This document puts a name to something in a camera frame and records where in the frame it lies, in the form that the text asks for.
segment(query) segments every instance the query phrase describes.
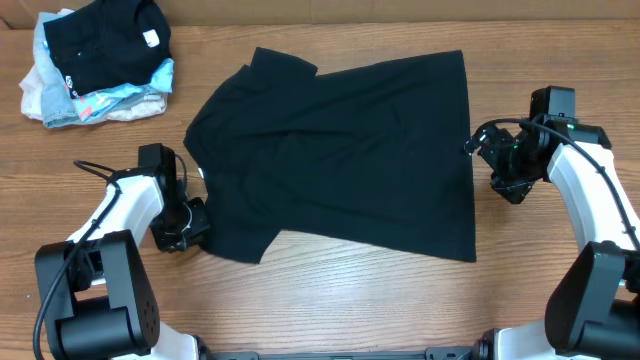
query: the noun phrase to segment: white label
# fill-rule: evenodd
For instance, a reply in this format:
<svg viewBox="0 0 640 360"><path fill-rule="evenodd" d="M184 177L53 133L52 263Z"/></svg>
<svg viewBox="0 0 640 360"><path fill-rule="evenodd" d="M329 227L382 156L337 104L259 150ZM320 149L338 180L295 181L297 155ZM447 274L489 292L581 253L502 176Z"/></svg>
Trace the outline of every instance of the white label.
<svg viewBox="0 0 640 360"><path fill-rule="evenodd" d="M149 30L142 33L144 35L144 39L147 41L147 46L156 47L160 44L160 38L158 38L158 34L155 30Z"/></svg>

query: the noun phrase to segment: cardboard wall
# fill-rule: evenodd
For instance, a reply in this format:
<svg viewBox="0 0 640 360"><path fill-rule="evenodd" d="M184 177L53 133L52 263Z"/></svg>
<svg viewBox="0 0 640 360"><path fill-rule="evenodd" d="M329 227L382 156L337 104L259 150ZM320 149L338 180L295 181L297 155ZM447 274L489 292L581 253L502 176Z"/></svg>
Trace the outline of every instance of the cardboard wall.
<svg viewBox="0 0 640 360"><path fill-rule="evenodd" d="M0 0L0 18L32 28L40 11L90 0ZM640 18L640 0L156 0L171 25Z"/></svg>

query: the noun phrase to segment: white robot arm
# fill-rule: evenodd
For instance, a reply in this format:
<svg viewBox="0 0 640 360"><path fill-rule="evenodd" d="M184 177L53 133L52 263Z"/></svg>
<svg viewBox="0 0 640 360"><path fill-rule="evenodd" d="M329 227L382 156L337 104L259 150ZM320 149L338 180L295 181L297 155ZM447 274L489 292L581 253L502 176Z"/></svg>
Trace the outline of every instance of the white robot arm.
<svg viewBox="0 0 640 360"><path fill-rule="evenodd" d="M197 337L180 334L160 321L138 254L149 228L157 247L168 252L198 243L209 228L202 200L187 201L186 178L177 180L175 161L171 149L152 144L139 148L138 167L132 169L113 171L76 162L105 178L107 187L104 200L84 226L66 242L43 246L36 255L41 312L54 358L205 360L209 356ZM96 167L111 174L98 174ZM64 261L75 247L80 250L65 268ZM56 284L54 275L61 268L66 276ZM107 287L108 296L75 300L75 292L101 285ZM47 300L49 292L53 296ZM36 323L37 332L40 326ZM34 334L38 358L39 333Z"/></svg>

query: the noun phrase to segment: wood grain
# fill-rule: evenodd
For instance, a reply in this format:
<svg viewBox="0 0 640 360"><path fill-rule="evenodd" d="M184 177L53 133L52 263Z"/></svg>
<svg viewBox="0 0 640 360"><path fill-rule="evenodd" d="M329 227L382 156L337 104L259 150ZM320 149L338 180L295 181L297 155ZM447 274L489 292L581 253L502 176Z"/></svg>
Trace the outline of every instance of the wood grain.
<svg viewBox="0 0 640 360"><path fill-rule="evenodd" d="M39 306L33 256L86 221L104 183L74 159L114 168L162 142L185 156L190 192L206 196L184 131L256 46L300 56L321 73L454 49L464 51L472 127L528 113L549 84L577 91L584 123L603 126L619 177L640 203L640 22L466 22L174 28L175 94L165 115L47 130L20 114L17 86L33 60L32 33L0 34L0 358L31 359ZM258 266L198 249L142 258L174 328L215 351L263 353L421 350L471 344L484 330L543 316L577 255L562 200L539 183L509 205L474 158L478 262L466 264L344 240L283 232Z"/></svg>

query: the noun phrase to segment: black t-shirt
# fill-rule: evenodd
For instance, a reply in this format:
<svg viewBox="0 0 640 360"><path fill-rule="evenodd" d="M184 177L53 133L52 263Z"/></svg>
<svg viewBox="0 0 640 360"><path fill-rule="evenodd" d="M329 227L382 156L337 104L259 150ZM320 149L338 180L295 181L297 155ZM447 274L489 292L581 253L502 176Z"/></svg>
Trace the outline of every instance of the black t-shirt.
<svg viewBox="0 0 640 360"><path fill-rule="evenodd" d="M288 229L475 261L462 52L316 70L258 48L189 126L212 220L202 247L258 263Z"/></svg>
<svg viewBox="0 0 640 360"><path fill-rule="evenodd" d="M171 29L153 0L96 0L43 26L72 98L125 83L146 85L171 57Z"/></svg>

